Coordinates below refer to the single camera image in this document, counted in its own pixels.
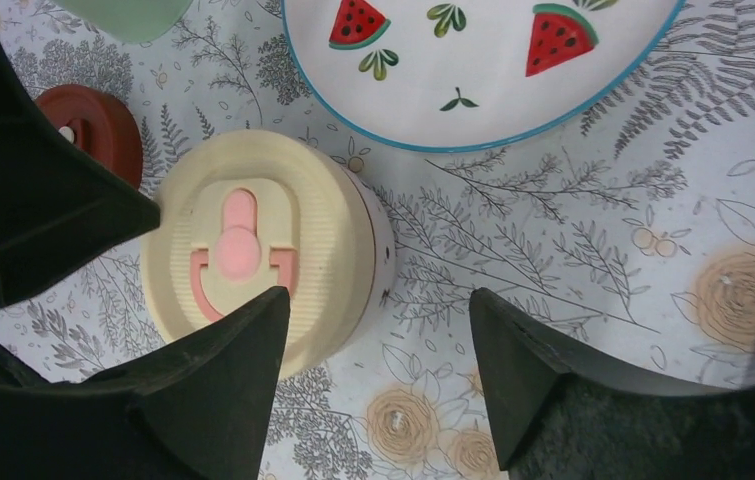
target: lid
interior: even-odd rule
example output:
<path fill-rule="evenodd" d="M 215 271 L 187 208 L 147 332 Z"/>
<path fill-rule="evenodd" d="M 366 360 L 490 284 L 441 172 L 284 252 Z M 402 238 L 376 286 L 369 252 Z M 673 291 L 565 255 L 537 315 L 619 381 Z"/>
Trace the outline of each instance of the lid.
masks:
<path fill-rule="evenodd" d="M 166 341 L 203 328 L 274 285 L 292 294 L 281 377 L 335 353 L 371 293 L 374 234 L 341 168 L 285 136 L 243 130 L 194 148 L 142 238 L 151 316 Z"/>
<path fill-rule="evenodd" d="M 35 103 L 62 136 L 133 187 L 141 185 L 141 137 L 120 100 L 82 85 L 60 85 Z"/>

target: black object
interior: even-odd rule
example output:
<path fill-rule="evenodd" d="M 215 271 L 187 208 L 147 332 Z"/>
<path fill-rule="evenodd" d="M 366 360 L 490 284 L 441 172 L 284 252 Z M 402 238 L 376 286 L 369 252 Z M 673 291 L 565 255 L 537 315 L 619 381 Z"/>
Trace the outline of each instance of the black object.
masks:
<path fill-rule="evenodd" d="M 158 225 L 155 203 L 48 123 L 0 47 L 0 308 Z M 0 478 L 256 478 L 288 319 L 276 287 L 81 384 L 0 346 Z"/>
<path fill-rule="evenodd" d="M 755 479 L 755 387 L 727 391 L 618 360 L 488 290 L 471 329 L 510 479 Z"/>
<path fill-rule="evenodd" d="M 0 45 L 0 308 L 159 226 L 159 209 L 66 141 Z"/>
<path fill-rule="evenodd" d="M 0 346 L 0 478 L 256 478 L 288 324 L 274 287 L 81 384 Z"/>

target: table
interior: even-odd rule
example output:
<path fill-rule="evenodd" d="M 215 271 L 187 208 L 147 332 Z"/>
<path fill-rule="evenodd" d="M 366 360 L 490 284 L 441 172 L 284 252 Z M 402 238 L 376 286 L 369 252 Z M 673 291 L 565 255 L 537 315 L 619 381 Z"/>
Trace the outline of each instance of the table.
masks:
<path fill-rule="evenodd" d="M 196 0 L 162 38 L 122 45 L 44 0 L 0 0 L 32 95 L 81 83 L 139 123 L 145 193 L 194 145 L 265 128 L 373 186 L 397 233 L 391 313 L 278 388 L 260 478 L 493 479 L 467 316 L 489 287 L 634 364 L 755 383 L 755 0 L 693 0 L 648 60 L 546 134 L 422 155 L 352 133 L 288 56 L 279 0 Z M 0 312 L 0 341 L 52 381 L 162 345 L 138 242 Z"/>

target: white plate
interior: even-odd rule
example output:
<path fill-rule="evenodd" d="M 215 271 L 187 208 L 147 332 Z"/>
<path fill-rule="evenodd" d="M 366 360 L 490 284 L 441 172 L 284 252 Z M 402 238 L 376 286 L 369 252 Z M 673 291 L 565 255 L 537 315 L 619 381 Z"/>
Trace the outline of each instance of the white plate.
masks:
<path fill-rule="evenodd" d="M 684 3 L 443 1 L 284 0 L 283 19 L 295 62 L 337 117 L 393 146 L 458 152 L 585 110 Z"/>

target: brown round container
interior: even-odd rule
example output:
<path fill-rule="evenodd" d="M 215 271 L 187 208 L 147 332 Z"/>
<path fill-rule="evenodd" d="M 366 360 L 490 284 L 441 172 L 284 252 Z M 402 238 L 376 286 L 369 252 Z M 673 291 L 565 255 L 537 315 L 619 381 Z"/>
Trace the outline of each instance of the brown round container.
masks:
<path fill-rule="evenodd" d="M 35 103 L 57 130 L 73 130 L 74 145 L 134 188 L 141 185 L 141 137 L 120 100 L 82 85 L 60 85 Z"/>

